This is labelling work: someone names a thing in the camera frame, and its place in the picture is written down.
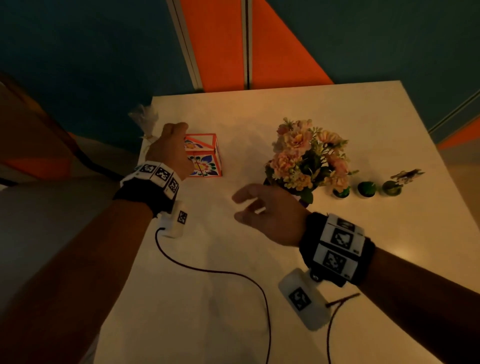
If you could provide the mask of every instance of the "forearm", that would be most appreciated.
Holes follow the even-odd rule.
[[[152,218],[116,200],[42,268],[0,322],[6,363],[77,363],[118,298]]]
[[[377,248],[360,290],[444,363],[469,362],[480,339],[480,295]]]

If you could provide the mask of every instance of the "small potted plant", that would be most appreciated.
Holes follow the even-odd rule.
[[[377,185],[371,181],[360,182],[357,186],[357,191],[361,196],[370,198],[375,196]]]
[[[401,171],[399,174],[390,177],[393,181],[387,181],[382,185],[382,191],[387,196],[398,196],[402,193],[402,188],[405,184],[412,182],[414,179],[423,175],[419,169],[411,170],[410,172]]]
[[[348,140],[314,127],[310,119],[283,120],[273,143],[275,155],[265,164],[264,184],[282,187],[304,206],[313,202],[312,191],[319,186],[339,194],[347,189],[349,175],[358,172],[348,168],[343,151]]]
[[[342,192],[339,192],[336,190],[336,188],[334,188],[332,193],[336,198],[344,199],[350,195],[350,186],[344,188]]]

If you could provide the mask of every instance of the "green pot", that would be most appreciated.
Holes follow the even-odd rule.
[[[367,197],[367,198],[373,197],[377,192],[377,185],[370,181],[360,182],[359,185],[357,186],[357,191],[363,197]]]
[[[387,196],[398,196],[402,193],[402,186],[395,181],[387,181],[382,185],[382,191]]]
[[[336,198],[348,197],[348,195],[350,194],[350,186],[348,186],[345,190],[343,190],[340,193],[336,189],[334,189],[333,194],[335,195]]]

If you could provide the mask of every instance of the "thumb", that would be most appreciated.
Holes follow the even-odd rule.
[[[233,217],[236,221],[251,226],[259,231],[263,230],[266,218],[265,214],[255,214],[254,212],[247,210],[239,211]]]

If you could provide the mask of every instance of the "white marker block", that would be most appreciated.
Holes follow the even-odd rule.
[[[175,201],[172,213],[162,212],[160,216],[159,228],[163,228],[160,232],[168,238],[179,238],[183,235],[183,227],[188,218],[185,210],[185,204],[182,201]]]
[[[293,311],[310,331],[316,331],[330,322],[330,308],[326,299],[316,288],[317,283],[296,268],[288,273],[278,284],[280,292],[286,298]]]

